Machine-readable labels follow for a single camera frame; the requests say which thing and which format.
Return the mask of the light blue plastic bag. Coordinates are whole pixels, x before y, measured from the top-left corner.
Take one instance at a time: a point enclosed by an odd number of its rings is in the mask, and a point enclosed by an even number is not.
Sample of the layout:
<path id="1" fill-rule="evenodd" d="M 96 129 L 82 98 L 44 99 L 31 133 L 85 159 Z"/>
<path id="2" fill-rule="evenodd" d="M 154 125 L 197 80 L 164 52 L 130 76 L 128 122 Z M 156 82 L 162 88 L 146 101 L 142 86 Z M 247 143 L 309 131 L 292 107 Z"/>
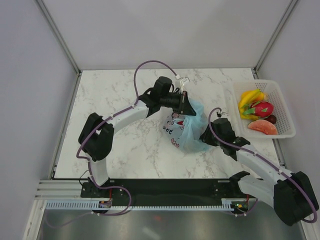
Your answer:
<path id="1" fill-rule="evenodd" d="M 202 103 L 191 99 L 190 104 L 196 115 L 183 115 L 172 112 L 161 128 L 170 143 L 184 153 L 207 151 L 210 147 L 200 140 L 208 126 L 208 118 Z"/>

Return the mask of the yellow fake banana bunch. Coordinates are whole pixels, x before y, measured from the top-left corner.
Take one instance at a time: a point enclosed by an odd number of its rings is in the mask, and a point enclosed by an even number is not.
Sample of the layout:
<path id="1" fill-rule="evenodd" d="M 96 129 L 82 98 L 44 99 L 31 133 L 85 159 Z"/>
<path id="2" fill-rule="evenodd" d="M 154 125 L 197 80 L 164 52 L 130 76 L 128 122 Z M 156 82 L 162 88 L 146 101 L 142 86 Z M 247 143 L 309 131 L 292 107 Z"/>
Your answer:
<path id="1" fill-rule="evenodd" d="M 253 120 L 253 121 L 256 121 L 259 119 L 257 116 L 254 116 L 254 115 L 244 115 L 244 112 L 245 112 L 245 105 L 250 104 L 253 100 L 255 100 L 260 95 L 260 93 L 261 91 L 259 89 L 252 90 L 240 100 L 240 102 L 238 103 L 238 110 L 239 110 L 241 119 Z"/>

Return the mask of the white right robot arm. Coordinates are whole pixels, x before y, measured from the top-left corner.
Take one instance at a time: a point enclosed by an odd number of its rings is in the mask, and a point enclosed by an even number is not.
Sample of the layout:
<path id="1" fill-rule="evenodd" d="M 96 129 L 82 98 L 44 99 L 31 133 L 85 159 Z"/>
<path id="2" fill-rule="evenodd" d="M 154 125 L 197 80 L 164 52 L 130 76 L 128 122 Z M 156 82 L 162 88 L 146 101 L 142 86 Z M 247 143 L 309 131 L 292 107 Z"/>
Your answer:
<path id="1" fill-rule="evenodd" d="M 222 149 L 226 156 L 247 166 L 258 177 L 241 171 L 230 177 L 229 193 L 257 198 L 272 207 L 279 219 L 288 226 L 304 221 L 316 223 L 319 204 L 309 177 L 276 166 L 245 138 L 236 136 L 227 118 L 209 122 L 200 134 L 200 141 Z"/>

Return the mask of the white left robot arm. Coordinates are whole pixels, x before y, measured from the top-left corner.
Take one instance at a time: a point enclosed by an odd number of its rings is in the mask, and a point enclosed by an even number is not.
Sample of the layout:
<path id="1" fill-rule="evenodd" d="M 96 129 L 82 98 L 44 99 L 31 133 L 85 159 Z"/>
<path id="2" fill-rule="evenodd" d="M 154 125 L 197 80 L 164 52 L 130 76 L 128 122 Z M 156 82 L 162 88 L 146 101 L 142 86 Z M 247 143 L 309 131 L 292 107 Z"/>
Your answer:
<path id="1" fill-rule="evenodd" d="M 76 157 L 81 159 L 80 152 L 85 153 L 84 158 L 88 162 L 94 194 L 105 197 L 109 193 L 110 186 L 107 181 L 110 177 L 106 158 L 112 150 L 114 135 L 118 131 L 138 120 L 150 117 L 162 107 L 171 108 L 175 114 L 197 115 L 189 101 L 188 92 L 184 89 L 189 82 L 188 77 L 178 80 L 179 91 L 171 92 L 173 82 L 161 76 L 153 87 L 137 97 L 134 104 L 126 106 L 106 119 L 95 112 L 89 115 L 78 138 L 80 148 Z"/>

